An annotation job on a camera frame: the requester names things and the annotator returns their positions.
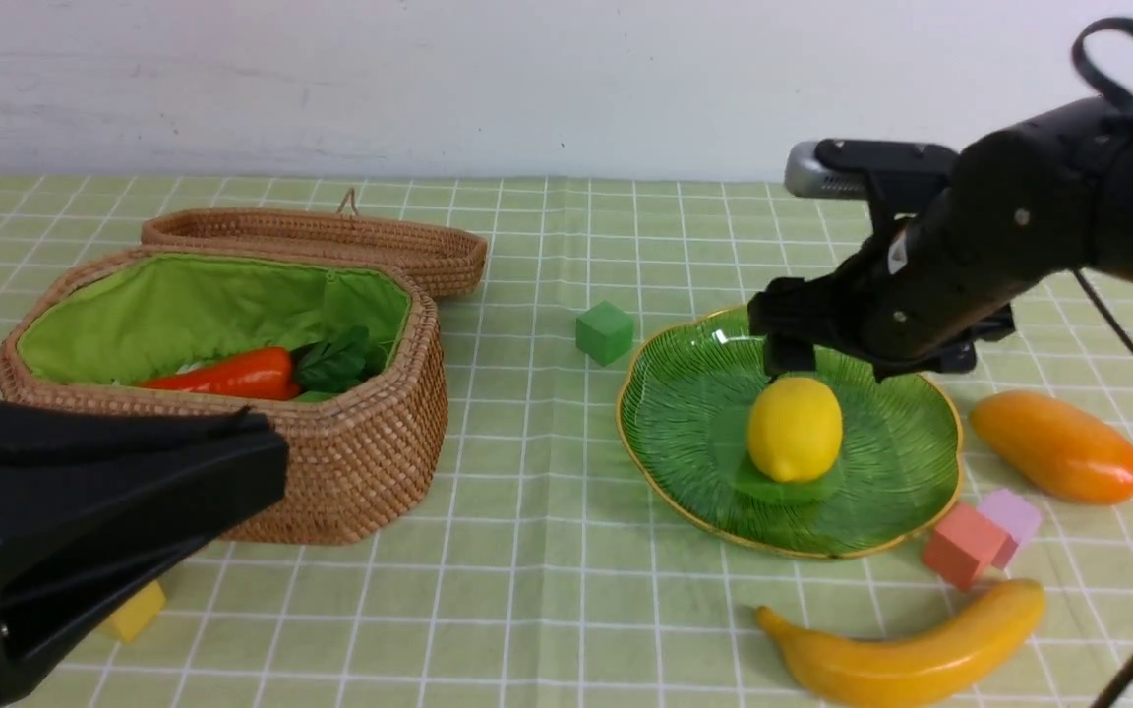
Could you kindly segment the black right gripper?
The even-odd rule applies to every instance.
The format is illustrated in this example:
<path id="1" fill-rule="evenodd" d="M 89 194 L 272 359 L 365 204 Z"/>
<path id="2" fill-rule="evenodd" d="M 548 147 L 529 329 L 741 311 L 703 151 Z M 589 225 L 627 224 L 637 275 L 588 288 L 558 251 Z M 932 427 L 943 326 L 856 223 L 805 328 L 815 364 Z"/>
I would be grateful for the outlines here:
<path id="1" fill-rule="evenodd" d="M 949 261 L 939 227 L 896 219 L 894 233 L 869 236 L 818 278 L 774 278 L 747 304 L 749 334 L 764 341 L 770 381 L 817 372 L 818 350 L 867 362 L 874 378 L 964 375 L 976 342 L 1015 334 L 1006 296 L 973 295 Z"/>

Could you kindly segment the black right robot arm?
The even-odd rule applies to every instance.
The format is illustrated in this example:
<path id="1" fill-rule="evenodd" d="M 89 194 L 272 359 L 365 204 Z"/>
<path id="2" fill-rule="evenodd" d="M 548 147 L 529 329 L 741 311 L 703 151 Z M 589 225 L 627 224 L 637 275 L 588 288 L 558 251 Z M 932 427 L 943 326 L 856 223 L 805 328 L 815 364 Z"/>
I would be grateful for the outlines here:
<path id="1" fill-rule="evenodd" d="M 1016 330 L 1011 304 L 1063 270 L 1133 283 L 1133 123 L 1076 100 L 962 151 L 909 140 L 808 140 L 792 193 L 867 202 L 872 232 L 826 276 L 774 278 L 747 305 L 770 377 L 819 350 L 884 381 L 963 375 L 976 342 Z"/>

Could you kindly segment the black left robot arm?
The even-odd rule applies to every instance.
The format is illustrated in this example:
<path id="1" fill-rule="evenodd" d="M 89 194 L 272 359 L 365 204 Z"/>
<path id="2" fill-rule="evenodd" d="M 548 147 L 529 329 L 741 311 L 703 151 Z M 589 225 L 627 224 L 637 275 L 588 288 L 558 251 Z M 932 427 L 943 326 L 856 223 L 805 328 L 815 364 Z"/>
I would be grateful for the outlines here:
<path id="1" fill-rule="evenodd" d="M 123 416 L 0 400 L 0 707 L 135 592 L 282 501 L 288 458 L 249 408 Z"/>

